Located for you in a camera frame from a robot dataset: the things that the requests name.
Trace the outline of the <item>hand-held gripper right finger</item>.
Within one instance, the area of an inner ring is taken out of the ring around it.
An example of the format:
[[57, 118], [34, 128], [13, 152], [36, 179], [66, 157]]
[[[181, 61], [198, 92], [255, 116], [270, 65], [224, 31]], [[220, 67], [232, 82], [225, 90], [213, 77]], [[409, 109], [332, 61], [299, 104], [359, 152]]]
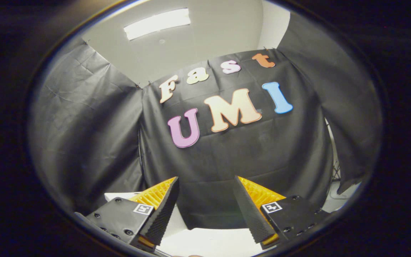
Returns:
[[233, 192], [254, 241], [263, 250], [300, 237], [329, 216], [299, 195], [285, 197], [243, 177], [234, 177]]

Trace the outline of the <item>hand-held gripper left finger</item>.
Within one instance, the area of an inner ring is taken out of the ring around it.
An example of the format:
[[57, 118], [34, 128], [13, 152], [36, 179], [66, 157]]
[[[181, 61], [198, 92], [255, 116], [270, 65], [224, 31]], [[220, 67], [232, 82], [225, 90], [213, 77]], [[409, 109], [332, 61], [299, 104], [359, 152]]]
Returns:
[[153, 253], [161, 244], [178, 194], [178, 177], [172, 177], [129, 199], [115, 197], [84, 221], [101, 234]]

